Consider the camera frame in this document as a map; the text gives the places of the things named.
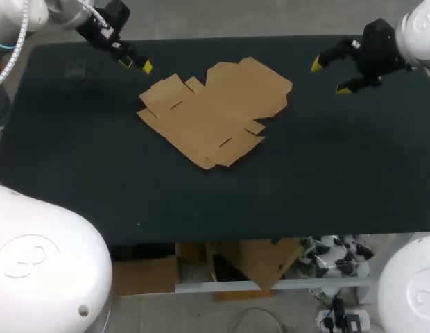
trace dark green table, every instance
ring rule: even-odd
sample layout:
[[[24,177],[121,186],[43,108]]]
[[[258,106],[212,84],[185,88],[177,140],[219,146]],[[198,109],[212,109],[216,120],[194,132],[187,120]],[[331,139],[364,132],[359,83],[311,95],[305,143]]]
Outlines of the dark green table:
[[[397,73],[337,96],[350,62],[310,74],[337,37],[137,42],[127,70],[86,44],[32,52],[0,143],[0,182],[90,220],[111,245],[430,231],[430,81]],[[289,107],[231,168],[203,171],[138,118],[138,95],[178,73],[205,82],[252,56],[293,81]],[[88,80],[66,81],[84,60]]]

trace white cable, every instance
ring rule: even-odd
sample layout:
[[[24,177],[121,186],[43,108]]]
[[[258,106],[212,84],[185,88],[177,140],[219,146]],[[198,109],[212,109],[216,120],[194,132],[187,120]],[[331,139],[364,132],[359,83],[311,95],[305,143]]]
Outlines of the white cable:
[[[98,20],[99,24],[102,25],[104,28],[108,28],[108,24],[107,22],[104,20],[104,17],[101,16],[101,14],[96,11],[95,8],[93,8],[92,6],[90,6],[88,3],[86,3],[86,0],[76,0],[80,5],[83,6],[83,8],[89,12],[90,14],[92,14],[93,16],[95,16],[95,18]]]
[[[6,67],[0,73],[0,84],[7,79],[8,74],[12,71],[13,67],[18,60],[19,54],[21,53],[22,46],[24,45],[24,40],[26,39],[28,27],[28,0],[24,0],[23,5],[23,14],[22,14],[22,23],[21,29],[19,30],[18,41],[16,42],[15,49],[13,50],[12,56],[10,57]]]
[[[241,323],[241,321],[246,317],[246,314],[248,314],[251,311],[259,311],[259,312],[268,314],[277,323],[278,328],[279,328],[279,333],[286,333],[286,328],[285,328],[284,324],[272,312],[270,312],[266,309],[262,309],[261,307],[250,307],[248,309],[240,311],[234,317],[232,324],[230,325],[229,329],[227,330],[227,333],[234,333],[235,330],[238,328],[239,324]]]

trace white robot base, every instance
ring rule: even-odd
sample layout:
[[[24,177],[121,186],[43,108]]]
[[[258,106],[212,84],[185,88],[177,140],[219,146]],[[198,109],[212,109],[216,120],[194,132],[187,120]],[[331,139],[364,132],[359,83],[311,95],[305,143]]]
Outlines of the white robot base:
[[[101,333],[111,284],[92,224],[0,186],[1,333]]]

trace white bar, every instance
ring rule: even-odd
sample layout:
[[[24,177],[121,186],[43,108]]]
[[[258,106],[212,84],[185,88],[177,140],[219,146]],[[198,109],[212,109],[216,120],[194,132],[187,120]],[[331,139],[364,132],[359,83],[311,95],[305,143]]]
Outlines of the white bar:
[[[320,287],[362,287],[370,286],[370,277],[342,277],[334,279],[292,279],[280,280],[273,286],[276,289],[304,289]],[[216,291],[261,290],[252,281],[203,282],[177,284],[176,293],[213,293]]]

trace wire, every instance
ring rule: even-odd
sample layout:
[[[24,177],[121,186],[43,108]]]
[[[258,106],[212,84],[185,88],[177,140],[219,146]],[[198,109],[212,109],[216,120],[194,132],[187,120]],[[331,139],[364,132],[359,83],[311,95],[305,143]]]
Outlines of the wire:
[[[5,46],[0,43],[0,49],[13,50],[14,48],[14,46]]]
[[[241,321],[246,317],[246,314],[250,311],[260,311],[268,314],[270,317],[272,317],[275,322],[278,324],[278,328],[280,333],[286,333],[286,329],[284,328],[284,324],[270,311],[262,309],[261,307],[250,307],[248,309],[245,309],[243,311],[240,311],[232,320],[232,324],[230,328],[227,330],[227,333],[234,333],[235,330],[238,328]]]
[[[108,28],[109,25],[108,23],[104,20],[104,17],[101,16],[101,14],[95,9],[93,8],[91,5],[89,5],[86,0],[76,0],[80,5],[83,6],[83,8],[89,12],[90,14],[92,14],[93,16],[95,16],[95,18],[98,20],[99,24],[102,25],[104,28]]]
[[[385,332],[384,327],[383,327],[383,326],[381,326],[380,324],[374,323],[374,322],[372,322],[372,321],[370,322],[370,324],[371,324],[371,326],[372,326],[372,325],[374,325],[374,326],[376,326],[376,327],[380,328],[383,332]]]
[[[4,82],[5,79],[7,79],[8,74],[10,74],[10,72],[12,71],[13,67],[16,64],[16,61],[18,60],[19,54],[21,53],[21,50],[22,50],[22,46],[24,45],[24,40],[26,39],[27,27],[28,27],[28,0],[24,0],[22,23],[21,23],[21,29],[19,30],[18,40],[16,42],[16,46],[15,46],[15,49],[13,50],[12,56],[10,57],[6,67],[0,73],[0,84],[2,84],[2,82]]]

